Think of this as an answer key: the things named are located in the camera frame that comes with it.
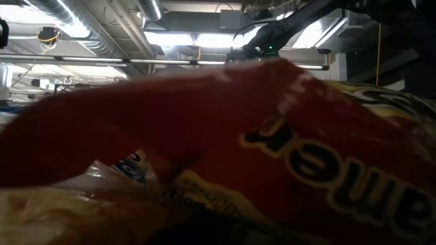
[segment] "red plastic bag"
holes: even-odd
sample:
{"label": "red plastic bag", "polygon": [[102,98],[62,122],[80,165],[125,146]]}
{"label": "red plastic bag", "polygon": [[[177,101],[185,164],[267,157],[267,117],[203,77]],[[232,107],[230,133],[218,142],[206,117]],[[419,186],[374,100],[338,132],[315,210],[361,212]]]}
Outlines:
{"label": "red plastic bag", "polygon": [[321,243],[431,239],[433,107],[334,86],[349,85],[271,60],[47,98],[1,134],[0,184],[64,180],[141,148],[175,201]]}

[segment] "white duct pipe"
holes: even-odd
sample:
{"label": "white duct pipe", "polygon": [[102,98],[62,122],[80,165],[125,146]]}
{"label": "white duct pipe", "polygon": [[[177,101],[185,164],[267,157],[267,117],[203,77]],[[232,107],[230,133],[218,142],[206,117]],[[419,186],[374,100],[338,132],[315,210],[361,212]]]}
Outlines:
{"label": "white duct pipe", "polygon": [[109,11],[112,12],[113,16],[115,17],[116,21],[121,25],[121,27],[124,29],[124,31],[128,34],[128,36],[131,38],[131,40],[135,43],[135,45],[139,48],[141,53],[147,57],[149,55],[149,52],[145,50],[145,47],[142,45],[140,40],[131,32],[130,28],[126,25],[124,20],[121,18],[121,16],[118,14],[118,12],[114,9],[112,4],[110,4],[109,0],[103,0],[104,4],[108,8]]}
{"label": "white duct pipe", "polygon": [[125,11],[124,7],[120,4],[120,2],[118,0],[111,0],[111,2],[113,2],[115,8],[121,13],[121,15],[127,21],[127,23],[129,23],[130,27],[132,28],[132,30],[134,31],[136,36],[138,36],[139,40],[142,42],[142,45],[144,45],[147,52],[149,53],[149,57],[155,57],[155,53],[153,52],[153,48],[151,47],[149,41],[147,41],[147,39],[145,38],[144,33],[139,31],[138,28],[136,27],[136,25],[137,25],[136,22],[134,22],[130,18],[130,15]]}

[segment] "black cable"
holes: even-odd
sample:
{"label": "black cable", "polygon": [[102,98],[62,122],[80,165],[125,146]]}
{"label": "black cable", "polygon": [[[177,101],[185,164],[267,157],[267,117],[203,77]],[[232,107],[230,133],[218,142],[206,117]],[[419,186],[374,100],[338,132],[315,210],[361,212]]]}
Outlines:
{"label": "black cable", "polygon": [[215,8],[215,13],[217,12],[218,7],[219,7],[222,3],[227,4],[227,6],[229,6],[229,7],[233,10],[233,7],[232,7],[230,4],[228,4],[228,3],[226,3],[226,2],[219,2],[218,5],[217,5],[217,7]]}
{"label": "black cable", "polygon": [[239,35],[239,33],[243,32],[245,29],[247,29],[247,28],[249,28],[249,27],[252,27],[252,26],[254,26],[254,25],[259,25],[259,24],[268,24],[268,23],[271,23],[271,22],[273,22],[273,21],[276,21],[276,20],[264,20],[264,21],[258,21],[258,22],[253,22],[253,23],[251,23],[251,24],[248,24],[248,25],[244,26],[243,28],[239,29],[239,31],[237,31],[236,34],[233,36],[232,43],[233,43],[233,41],[235,40],[235,38]]}

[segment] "fluorescent light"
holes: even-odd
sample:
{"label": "fluorescent light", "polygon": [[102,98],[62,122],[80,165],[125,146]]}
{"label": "fluorescent light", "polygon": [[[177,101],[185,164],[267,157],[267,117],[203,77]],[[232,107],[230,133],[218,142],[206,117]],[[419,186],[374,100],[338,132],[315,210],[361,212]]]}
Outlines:
{"label": "fluorescent light", "polygon": [[327,33],[318,43],[315,44],[316,48],[319,48],[324,42],[326,42],[329,38],[332,37],[333,34],[335,34],[339,28],[341,28],[346,22],[348,21],[348,18],[344,18],[337,26],[335,26],[331,31]]}
{"label": "fluorescent light", "polygon": [[200,34],[196,45],[206,48],[229,48],[232,46],[233,35],[229,34]]}
{"label": "fluorescent light", "polygon": [[318,20],[309,25],[300,35],[293,48],[312,48],[322,37],[322,25]]}
{"label": "fluorescent light", "polygon": [[193,45],[192,37],[189,34],[173,33],[152,33],[144,32],[150,44],[159,46]]}
{"label": "fluorescent light", "polygon": [[198,61],[199,65],[224,65],[225,61]]}
{"label": "fluorescent light", "polygon": [[91,62],[123,62],[122,59],[113,58],[87,58],[87,57],[63,57],[64,61],[91,61]]}
{"label": "fluorescent light", "polygon": [[295,64],[296,66],[298,66],[299,68],[303,68],[303,69],[311,69],[311,70],[323,70],[324,66],[322,65],[298,65]]}
{"label": "fluorescent light", "polygon": [[286,14],[281,14],[281,15],[279,15],[279,16],[277,16],[276,17],[276,19],[277,20],[281,20],[281,19],[283,19],[283,18],[287,18],[287,17],[289,17],[291,14],[293,14],[294,13],[294,11],[289,11],[288,13],[286,13]]}
{"label": "fluorescent light", "polygon": [[244,35],[237,35],[233,40],[232,34],[212,34],[203,33],[200,34],[196,40],[196,45],[205,48],[240,48],[245,44],[248,44],[261,27],[256,27],[253,30],[247,32]]}

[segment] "snack bag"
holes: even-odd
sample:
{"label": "snack bag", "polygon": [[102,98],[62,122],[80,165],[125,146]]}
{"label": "snack bag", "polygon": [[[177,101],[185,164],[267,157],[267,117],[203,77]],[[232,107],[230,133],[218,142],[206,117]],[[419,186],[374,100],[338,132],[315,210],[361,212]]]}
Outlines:
{"label": "snack bag", "polygon": [[144,244],[190,216],[94,163],[52,187],[1,190],[0,244]]}
{"label": "snack bag", "polygon": [[[411,95],[327,84],[272,59],[47,98],[0,135],[0,184],[56,182],[141,149],[144,176],[157,179],[144,177],[146,188],[173,202],[306,243],[425,244],[435,235],[435,118]],[[11,142],[28,149],[19,180]]]}

